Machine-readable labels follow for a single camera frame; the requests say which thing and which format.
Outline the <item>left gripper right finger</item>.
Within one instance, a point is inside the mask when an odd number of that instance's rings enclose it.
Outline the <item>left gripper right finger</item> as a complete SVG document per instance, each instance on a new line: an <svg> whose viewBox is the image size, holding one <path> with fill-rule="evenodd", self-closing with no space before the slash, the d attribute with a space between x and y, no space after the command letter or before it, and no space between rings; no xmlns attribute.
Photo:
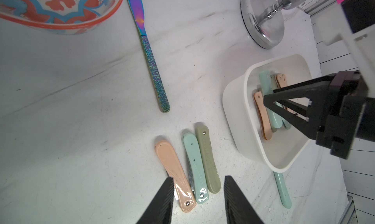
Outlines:
<svg viewBox="0 0 375 224"><path fill-rule="evenodd" d="M224 197L228 224L264 224L232 176L225 176Z"/></svg>

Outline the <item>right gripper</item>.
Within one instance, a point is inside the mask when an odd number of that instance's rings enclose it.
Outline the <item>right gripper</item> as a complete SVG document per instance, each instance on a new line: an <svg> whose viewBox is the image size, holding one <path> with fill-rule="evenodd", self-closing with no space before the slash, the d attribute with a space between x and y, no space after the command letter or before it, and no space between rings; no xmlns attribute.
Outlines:
<svg viewBox="0 0 375 224"><path fill-rule="evenodd" d="M317 145L328 148L331 155L347 159L355 138L375 140L375 99L368 92L359 71L340 71L276 89L272 99L263 102ZM311 101L309 122L317 123L316 133L306 121L308 107L292 101L298 98Z"/></svg>

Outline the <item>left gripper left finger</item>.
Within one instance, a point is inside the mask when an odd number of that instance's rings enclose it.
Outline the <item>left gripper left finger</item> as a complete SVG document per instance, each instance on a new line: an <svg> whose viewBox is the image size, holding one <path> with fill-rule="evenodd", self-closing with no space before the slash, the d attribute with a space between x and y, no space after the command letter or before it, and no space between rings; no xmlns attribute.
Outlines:
<svg viewBox="0 0 375 224"><path fill-rule="evenodd" d="M168 177L136 224L170 224L174 201L174 182Z"/></svg>

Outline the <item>pink folding fruit knife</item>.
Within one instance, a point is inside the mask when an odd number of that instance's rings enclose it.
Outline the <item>pink folding fruit knife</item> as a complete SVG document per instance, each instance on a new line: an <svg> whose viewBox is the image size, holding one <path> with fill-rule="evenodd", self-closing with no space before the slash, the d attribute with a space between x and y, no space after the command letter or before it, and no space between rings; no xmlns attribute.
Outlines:
<svg viewBox="0 0 375 224"><path fill-rule="evenodd" d="M155 152L168 175L173 178L175 194L182 211L191 212L196 207L196 201L174 147L162 140L155 145Z"/></svg>

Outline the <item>mint folding fruit knife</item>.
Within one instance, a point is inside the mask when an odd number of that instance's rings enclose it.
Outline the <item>mint folding fruit knife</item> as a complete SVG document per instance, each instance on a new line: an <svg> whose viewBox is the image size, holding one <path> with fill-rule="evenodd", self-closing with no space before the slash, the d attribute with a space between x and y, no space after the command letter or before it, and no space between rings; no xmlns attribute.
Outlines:
<svg viewBox="0 0 375 224"><path fill-rule="evenodd" d="M292 201L290 199L283 174L282 173L276 173L276 172L274 172L273 174L274 174L274 177L275 177L275 181L276 181L276 185L277 185L277 189L278 189L278 192L279 192L281 203L283 204L283 206L286 209L291 209L292 208Z"/></svg>

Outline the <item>olive folding fruit knife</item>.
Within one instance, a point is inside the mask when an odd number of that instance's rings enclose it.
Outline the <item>olive folding fruit knife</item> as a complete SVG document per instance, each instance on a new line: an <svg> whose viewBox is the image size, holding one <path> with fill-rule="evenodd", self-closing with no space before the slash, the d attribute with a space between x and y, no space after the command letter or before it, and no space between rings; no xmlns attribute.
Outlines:
<svg viewBox="0 0 375 224"><path fill-rule="evenodd" d="M210 131L204 124L198 123L195 128L195 135L200 148L208 190L213 194L217 194L221 189L221 181L213 156Z"/></svg>

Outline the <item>white plastic storage box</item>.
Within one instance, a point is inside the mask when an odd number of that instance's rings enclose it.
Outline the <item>white plastic storage box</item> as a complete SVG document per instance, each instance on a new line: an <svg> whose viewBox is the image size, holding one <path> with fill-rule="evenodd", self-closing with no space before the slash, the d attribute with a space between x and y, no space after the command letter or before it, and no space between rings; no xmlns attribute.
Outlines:
<svg viewBox="0 0 375 224"><path fill-rule="evenodd" d="M226 86L223 108L238 151L274 172L283 173L291 167L309 139L295 127L281 127L270 140L263 138L254 93L260 88L259 73L264 70L284 74L289 85L312 78L309 66L300 54L256 63Z"/></svg>

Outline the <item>iridescent butter knife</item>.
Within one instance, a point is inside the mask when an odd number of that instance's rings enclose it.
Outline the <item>iridescent butter knife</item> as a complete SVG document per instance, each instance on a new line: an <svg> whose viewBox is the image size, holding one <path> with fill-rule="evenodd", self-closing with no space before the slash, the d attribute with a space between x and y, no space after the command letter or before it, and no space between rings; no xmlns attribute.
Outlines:
<svg viewBox="0 0 375 224"><path fill-rule="evenodd" d="M167 113L170 111L171 107L146 34L143 2L142 0L128 0L128 4L139 32L140 41L145 54L146 63L159 104L159 108L161 112Z"/></svg>

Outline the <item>chrome glass holder stand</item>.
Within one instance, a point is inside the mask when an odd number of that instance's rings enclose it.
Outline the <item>chrome glass holder stand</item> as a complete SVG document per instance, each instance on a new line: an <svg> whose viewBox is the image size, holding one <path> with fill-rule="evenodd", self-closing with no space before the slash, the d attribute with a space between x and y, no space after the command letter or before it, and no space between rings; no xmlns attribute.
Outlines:
<svg viewBox="0 0 375 224"><path fill-rule="evenodd" d="M284 37L281 10L294 9L305 0L241 0L241 13L252 39L264 49L277 46Z"/></svg>

